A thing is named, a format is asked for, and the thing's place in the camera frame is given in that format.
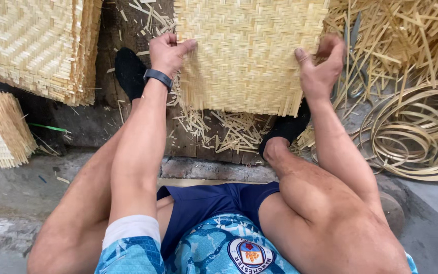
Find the shorts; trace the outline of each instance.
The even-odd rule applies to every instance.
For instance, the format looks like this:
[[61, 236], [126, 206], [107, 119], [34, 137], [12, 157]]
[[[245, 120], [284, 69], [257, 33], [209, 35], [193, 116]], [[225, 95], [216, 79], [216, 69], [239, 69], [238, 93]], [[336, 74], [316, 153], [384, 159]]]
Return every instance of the shorts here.
[[167, 232], [161, 241], [163, 260], [173, 254], [182, 236], [195, 225], [219, 214], [236, 213], [249, 218], [261, 231], [258, 209], [264, 199], [279, 192], [279, 184], [228, 183], [215, 186], [162, 186], [157, 200], [172, 195], [175, 200]]

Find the man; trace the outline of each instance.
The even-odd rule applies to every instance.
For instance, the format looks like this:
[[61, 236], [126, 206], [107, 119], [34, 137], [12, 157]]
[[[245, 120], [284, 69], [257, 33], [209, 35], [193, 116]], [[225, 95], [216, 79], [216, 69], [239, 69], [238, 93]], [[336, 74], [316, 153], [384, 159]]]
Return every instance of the man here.
[[[118, 52], [116, 76], [131, 115], [42, 226], [28, 273], [417, 272], [388, 227], [370, 167], [332, 109], [345, 53], [337, 36], [320, 44], [328, 59], [319, 66], [295, 50], [307, 101], [297, 118], [279, 117], [259, 147], [280, 183], [165, 187], [157, 194], [167, 80], [196, 47], [176, 39], [150, 41], [155, 71], [146, 84], [134, 53]], [[311, 113], [320, 167], [288, 150]]]

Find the woven bamboo mat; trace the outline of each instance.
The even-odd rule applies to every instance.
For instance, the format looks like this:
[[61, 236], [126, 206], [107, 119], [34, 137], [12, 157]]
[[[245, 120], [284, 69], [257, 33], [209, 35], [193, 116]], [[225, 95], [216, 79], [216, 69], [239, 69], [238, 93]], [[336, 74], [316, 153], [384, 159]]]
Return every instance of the woven bamboo mat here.
[[180, 40], [198, 49], [181, 70], [183, 103], [295, 115], [302, 99], [296, 47], [315, 53], [329, 0], [175, 0]]
[[101, 5], [0, 1], [0, 81], [69, 105], [92, 104]]
[[37, 147], [22, 117], [16, 98], [0, 92], [0, 168], [27, 163], [28, 156]]

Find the black sock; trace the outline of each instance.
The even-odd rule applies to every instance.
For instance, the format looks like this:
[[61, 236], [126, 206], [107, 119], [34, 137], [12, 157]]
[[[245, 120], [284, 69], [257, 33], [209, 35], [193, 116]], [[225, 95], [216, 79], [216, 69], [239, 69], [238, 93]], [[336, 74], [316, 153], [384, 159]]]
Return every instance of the black sock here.
[[310, 122], [310, 116], [310, 109], [308, 108], [305, 98], [302, 100], [296, 118], [293, 116], [279, 116], [271, 131], [264, 136], [261, 144], [259, 144], [258, 153], [260, 156], [264, 159], [263, 152], [265, 151], [266, 142], [273, 137], [283, 137], [287, 139], [291, 145], [291, 143], [307, 128], [308, 122]]
[[122, 47], [114, 59], [114, 68], [119, 85], [130, 98], [130, 102], [143, 94], [143, 75], [147, 67], [129, 48]]

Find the black watch strap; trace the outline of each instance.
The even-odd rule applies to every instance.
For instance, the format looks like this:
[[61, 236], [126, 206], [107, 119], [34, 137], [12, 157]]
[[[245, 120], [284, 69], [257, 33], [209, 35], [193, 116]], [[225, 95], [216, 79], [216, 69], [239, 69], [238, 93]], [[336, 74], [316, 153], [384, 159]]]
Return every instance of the black watch strap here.
[[168, 92], [172, 90], [172, 79], [170, 79], [165, 73], [154, 69], [147, 69], [143, 75], [143, 80], [145, 83], [148, 82], [148, 78], [155, 78], [156, 80], [165, 84], [168, 88]]

